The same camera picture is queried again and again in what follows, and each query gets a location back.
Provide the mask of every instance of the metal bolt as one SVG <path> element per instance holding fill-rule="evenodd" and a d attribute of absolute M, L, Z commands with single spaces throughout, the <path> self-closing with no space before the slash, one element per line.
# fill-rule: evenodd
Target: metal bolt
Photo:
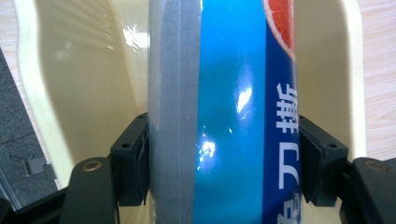
<path fill-rule="evenodd" d="M 378 172 L 386 172 L 388 170 L 386 165 L 378 161 L 365 161 L 364 165 Z"/>
<path fill-rule="evenodd" d="M 89 161 L 82 166 L 84 172 L 91 172 L 99 169 L 102 166 L 100 161 Z"/>

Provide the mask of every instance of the black mat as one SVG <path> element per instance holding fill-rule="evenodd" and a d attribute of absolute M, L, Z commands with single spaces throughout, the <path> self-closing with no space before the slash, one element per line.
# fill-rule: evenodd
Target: black mat
<path fill-rule="evenodd" d="M 44 173 L 26 176 L 23 169 L 23 161 L 43 156 L 0 50 L 0 197 L 9 198 L 14 193 L 16 206 L 24 207 L 56 191 L 54 181 Z M 7 185 L 13 192 L 7 192 Z"/>

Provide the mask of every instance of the product label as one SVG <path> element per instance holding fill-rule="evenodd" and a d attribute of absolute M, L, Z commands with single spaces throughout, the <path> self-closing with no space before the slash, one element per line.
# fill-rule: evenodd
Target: product label
<path fill-rule="evenodd" d="M 194 223 L 300 223 L 290 2 L 202 1 Z"/>

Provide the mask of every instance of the blue can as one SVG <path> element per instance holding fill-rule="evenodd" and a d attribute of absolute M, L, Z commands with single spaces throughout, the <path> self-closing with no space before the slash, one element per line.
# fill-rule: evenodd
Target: blue can
<path fill-rule="evenodd" d="M 300 223 L 292 1 L 150 6 L 154 223 Z"/>

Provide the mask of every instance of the can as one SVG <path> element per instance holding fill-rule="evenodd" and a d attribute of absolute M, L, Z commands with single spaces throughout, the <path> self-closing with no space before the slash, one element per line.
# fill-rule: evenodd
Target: can
<path fill-rule="evenodd" d="M 300 223 L 292 0 L 150 2 L 152 223 Z"/>

